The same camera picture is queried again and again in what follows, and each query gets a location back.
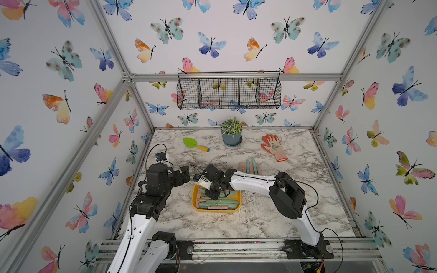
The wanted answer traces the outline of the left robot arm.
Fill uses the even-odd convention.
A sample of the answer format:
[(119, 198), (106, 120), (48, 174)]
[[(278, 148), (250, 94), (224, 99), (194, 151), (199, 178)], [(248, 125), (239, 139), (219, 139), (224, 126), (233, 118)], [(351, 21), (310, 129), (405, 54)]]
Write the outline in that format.
[(164, 260), (178, 255), (175, 234), (154, 233), (154, 228), (172, 189), (189, 181), (188, 166), (174, 169), (156, 163), (149, 167), (145, 179), (138, 183), (140, 190), (130, 205), (129, 223), (109, 273), (157, 273)]

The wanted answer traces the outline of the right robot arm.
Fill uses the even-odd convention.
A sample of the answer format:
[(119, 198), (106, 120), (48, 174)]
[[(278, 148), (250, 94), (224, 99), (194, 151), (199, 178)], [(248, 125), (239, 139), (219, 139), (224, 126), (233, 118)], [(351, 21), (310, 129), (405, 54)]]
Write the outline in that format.
[(225, 172), (210, 164), (193, 177), (196, 184), (205, 188), (207, 197), (217, 200), (225, 191), (247, 191), (270, 197), (277, 211), (284, 217), (292, 219), (297, 228), (300, 241), (285, 243), (283, 251), (290, 258), (311, 257), (315, 259), (332, 259), (330, 243), (316, 228), (308, 206), (305, 190), (285, 172), (273, 176), (246, 174), (236, 169)]

